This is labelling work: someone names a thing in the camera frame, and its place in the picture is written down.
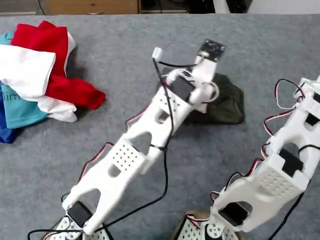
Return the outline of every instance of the white cloth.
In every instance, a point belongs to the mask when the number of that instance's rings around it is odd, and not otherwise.
[[[64,72],[70,52],[76,43],[68,33],[68,53],[64,63]],[[38,102],[41,111],[49,113],[48,118],[64,122],[75,122],[76,106],[73,103],[45,96],[49,76],[56,60],[53,52],[34,51],[23,47],[0,45],[0,80],[10,86],[27,101]]]
[[[56,60],[53,52],[0,45],[0,79],[25,98],[43,96]]]

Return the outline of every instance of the white wall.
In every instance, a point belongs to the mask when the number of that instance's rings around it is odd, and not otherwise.
[[[320,14],[320,0],[252,0],[250,14]]]

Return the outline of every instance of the gray carpet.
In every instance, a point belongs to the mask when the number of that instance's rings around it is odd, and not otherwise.
[[[247,171],[268,139],[263,119],[280,110],[273,97],[279,78],[296,83],[320,74],[320,15],[135,15],[32,16],[0,18],[1,32],[18,23],[47,19],[67,26],[78,44],[68,72],[107,94],[98,110],[81,112],[76,123],[54,119],[28,127],[12,145],[0,145],[0,239],[26,239],[28,231],[50,227],[64,214],[60,197],[76,183],[82,165],[106,141],[116,142],[124,121],[154,95],[154,47],[164,61],[191,63],[205,38],[227,45],[218,72],[245,94],[242,125],[183,126],[169,145],[169,190],[159,203],[113,225],[116,240],[166,240],[182,214],[208,209],[210,191],[219,191],[229,175]],[[291,105],[290,85],[280,88],[281,102]],[[270,123],[276,130],[283,119]],[[164,188],[162,159],[139,175],[106,222],[158,197]],[[320,174],[316,171],[305,197],[278,240],[314,240],[319,228]],[[290,205],[246,234],[266,239]]]

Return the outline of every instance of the teal t-shirt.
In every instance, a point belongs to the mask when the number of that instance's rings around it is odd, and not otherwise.
[[[0,36],[0,44],[9,45],[13,36],[13,32],[4,33]],[[22,99],[11,87],[2,83],[1,90],[5,121],[8,129],[17,129],[34,124],[48,115],[48,113],[38,108],[36,101]]]

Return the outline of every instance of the dark green cloth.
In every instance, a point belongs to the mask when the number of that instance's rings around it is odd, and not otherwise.
[[[162,74],[165,75],[169,71],[169,68],[164,68]],[[217,84],[220,91],[217,100],[208,103],[206,113],[192,111],[184,123],[208,125],[243,123],[245,120],[244,92],[232,84],[228,76],[224,74],[216,73],[213,82]]]

